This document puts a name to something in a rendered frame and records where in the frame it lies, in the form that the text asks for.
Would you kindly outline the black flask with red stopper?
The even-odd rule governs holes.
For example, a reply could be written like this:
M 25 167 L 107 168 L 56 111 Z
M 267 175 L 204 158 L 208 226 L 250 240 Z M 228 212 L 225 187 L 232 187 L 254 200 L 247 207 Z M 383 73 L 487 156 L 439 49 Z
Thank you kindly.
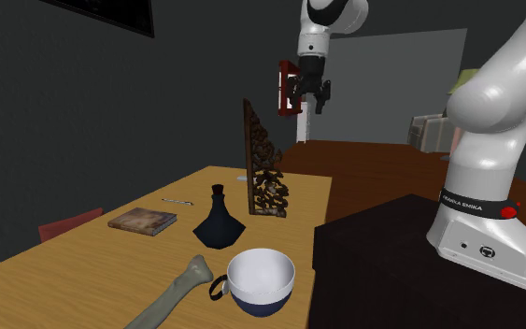
M 232 246 L 246 229 L 227 210 L 223 188 L 222 184 L 212 186 L 212 207 L 209 214 L 192 231 L 206 247 L 216 250 Z

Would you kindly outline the white door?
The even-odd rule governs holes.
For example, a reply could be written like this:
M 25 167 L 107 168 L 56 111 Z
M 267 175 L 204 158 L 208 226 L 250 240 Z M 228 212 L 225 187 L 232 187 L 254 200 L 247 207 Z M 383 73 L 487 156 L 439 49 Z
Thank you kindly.
M 296 142 L 306 143 L 308 141 L 309 113 L 308 103 L 301 103 L 301 112 L 297 115 Z

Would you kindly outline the grey sofa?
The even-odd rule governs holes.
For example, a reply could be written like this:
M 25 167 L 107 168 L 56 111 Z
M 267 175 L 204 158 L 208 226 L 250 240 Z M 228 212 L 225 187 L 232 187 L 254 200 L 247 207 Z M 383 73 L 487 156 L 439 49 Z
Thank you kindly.
M 425 153 L 450 152 L 455 126 L 442 114 L 411 119 L 407 143 Z

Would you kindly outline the red chair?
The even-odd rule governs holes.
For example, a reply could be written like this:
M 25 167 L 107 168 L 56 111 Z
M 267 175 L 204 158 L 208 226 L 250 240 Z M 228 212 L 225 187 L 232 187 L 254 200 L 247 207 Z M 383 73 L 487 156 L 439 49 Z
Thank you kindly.
M 57 222 L 52 222 L 38 227 L 40 242 L 44 243 L 56 236 L 66 233 L 86 222 L 90 222 L 104 214 L 104 210 L 99 207 L 88 212 L 79 214 L 75 217 L 63 219 Z

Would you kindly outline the black robot stand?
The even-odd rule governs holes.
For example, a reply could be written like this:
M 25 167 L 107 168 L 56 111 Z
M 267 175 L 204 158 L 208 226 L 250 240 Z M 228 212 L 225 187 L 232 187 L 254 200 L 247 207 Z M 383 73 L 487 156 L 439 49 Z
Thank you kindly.
M 408 194 L 316 227 L 309 329 L 526 329 L 526 291 L 440 257 Z

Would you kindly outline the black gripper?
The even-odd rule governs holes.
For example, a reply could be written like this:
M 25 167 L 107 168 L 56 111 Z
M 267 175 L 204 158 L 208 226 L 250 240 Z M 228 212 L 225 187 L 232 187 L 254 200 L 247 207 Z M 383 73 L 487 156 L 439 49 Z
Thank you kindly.
M 298 91 L 315 91 L 315 113 L 322 113 L 325 103 L 331 98 L 331 81 L 327 79 L 322 82 L 325 62 L 326 58 L 322 56 L 306 55 L 299 57 L 299 76 L 288 76 L 287 78 L 288 109 L 295 109 L 300 106 Z

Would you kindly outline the brown book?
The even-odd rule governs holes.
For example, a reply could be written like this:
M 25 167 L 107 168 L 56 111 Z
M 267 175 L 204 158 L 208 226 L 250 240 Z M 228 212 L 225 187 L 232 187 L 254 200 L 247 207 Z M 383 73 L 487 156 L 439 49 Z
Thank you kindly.
M 173 213 L 136 207 L 110 220 L 107 226 L 145 236 L 156 236 L 177 218 Z

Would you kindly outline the white and blue cup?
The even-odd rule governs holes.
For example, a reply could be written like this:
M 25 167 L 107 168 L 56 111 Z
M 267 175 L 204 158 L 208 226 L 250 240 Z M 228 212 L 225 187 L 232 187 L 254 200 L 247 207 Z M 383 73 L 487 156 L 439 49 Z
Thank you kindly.
M 291 297 L 295 279 L 292 260 L 278 250 L 244 250 L 228 264 L 226 273 L 209 287 L 212 301 L 224 295 L 254 317 L 268 317 L 281 310 Z

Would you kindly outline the red framed wall picture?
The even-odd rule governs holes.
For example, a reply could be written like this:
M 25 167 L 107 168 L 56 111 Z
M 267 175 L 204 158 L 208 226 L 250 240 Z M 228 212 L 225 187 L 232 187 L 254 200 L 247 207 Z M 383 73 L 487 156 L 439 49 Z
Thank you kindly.
M 282 117 L 298 115 L 301 110 L 301 99 L 298 99 L 295 104 L 287 94 L 288 78 L 297 77 L 299 68 L 288 60 L 281 60 L 278 63 L 278 110 L 277 114 Z

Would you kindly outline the grey-green bone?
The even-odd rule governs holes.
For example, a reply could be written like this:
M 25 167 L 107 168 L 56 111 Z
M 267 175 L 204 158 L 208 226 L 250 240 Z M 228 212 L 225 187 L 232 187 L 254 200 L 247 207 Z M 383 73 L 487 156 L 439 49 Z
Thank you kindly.
M 182 274 L 123 329 L 157 329 L 175 306 L 196 286 L 211 282 L 213 274 L 203 255 L 195 255 Z

